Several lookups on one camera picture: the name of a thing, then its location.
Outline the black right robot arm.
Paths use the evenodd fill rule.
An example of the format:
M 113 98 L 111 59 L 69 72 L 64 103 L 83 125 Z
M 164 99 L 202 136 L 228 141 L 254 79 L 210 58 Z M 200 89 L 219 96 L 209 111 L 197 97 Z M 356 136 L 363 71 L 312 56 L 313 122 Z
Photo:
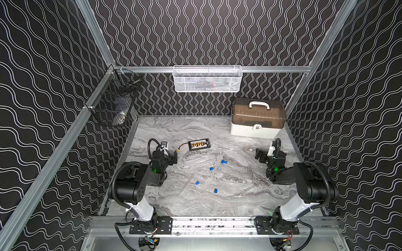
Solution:
M 275 209 L 270 220 L 273 231 L 291 230 L 309 212 L 337 200 L 338 188 L 324 167 L 310 161 L 285 166 L 286 153 L 279 138 L 268 151 L 256 149 L 255 159 L 267 166 L 265 176 L 274 185 L 296 185 L 297 193 L 286 204 Z

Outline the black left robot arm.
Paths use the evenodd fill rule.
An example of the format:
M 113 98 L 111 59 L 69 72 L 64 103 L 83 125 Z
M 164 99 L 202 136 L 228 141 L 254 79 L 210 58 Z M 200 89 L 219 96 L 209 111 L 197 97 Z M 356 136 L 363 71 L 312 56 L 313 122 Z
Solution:
M 166 141 L 151 138 L 147 144 L 149 163 L 126 162 L 115 173 L 108 196 L 133 215 L 128 221 L 149 231 L 157 228 L 155 208 L 145 198 L 148 186 L 161 187 L 167 179 L 167 167 L 177 163 L 177 154 L 169 151 Z

